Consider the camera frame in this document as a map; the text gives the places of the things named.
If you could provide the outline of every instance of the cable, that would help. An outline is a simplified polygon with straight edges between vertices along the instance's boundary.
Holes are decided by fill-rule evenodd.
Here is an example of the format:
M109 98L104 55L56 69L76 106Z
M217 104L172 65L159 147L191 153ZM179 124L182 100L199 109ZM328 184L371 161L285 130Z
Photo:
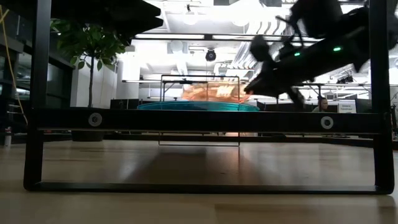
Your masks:
M8 65L10 66L11 77L12 77L12 84L14 85L15 91L17 91L17 83L16 83L16 81L15 81L14 69L12 69L12 63L11 63L11 59L10 59L10 52L9 52L9 49L8 49L7 34L6 34L6 25L5 25L5 22L3 22L4 18L7 16L8 12L9 12L9 9L7 9L6 12L3 14L3 13L2 13L2 6L0 5L0 16L1 16L0 23L2 24L2 31L3 31L3 34L4 34L4 42L5 42L5 44L6 44L6 52L7 52L7 58L8 58ZM19 98L18 93L17 93L17 100L18 100L18 104L19 104L19 106L20 106L22 115L23 115L23 117L24 117L24 119L25 119L26 125L28 125L27 118L26 118L26 116L25 116L24 109L23 109L22 103L21 103L21 99Z

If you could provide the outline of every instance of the sign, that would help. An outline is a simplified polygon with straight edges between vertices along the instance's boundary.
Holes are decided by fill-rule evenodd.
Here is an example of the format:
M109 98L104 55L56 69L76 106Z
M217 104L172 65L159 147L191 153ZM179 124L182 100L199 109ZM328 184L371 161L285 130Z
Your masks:
M356 113L355 103L339 103L339 113Z

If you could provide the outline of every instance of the black camera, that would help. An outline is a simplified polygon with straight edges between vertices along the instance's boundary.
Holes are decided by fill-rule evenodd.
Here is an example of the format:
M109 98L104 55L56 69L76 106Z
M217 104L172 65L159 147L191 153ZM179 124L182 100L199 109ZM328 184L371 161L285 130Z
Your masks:
M214 60L216 60L216 52L214 49L208 49L206 53L206 61L212 62Z

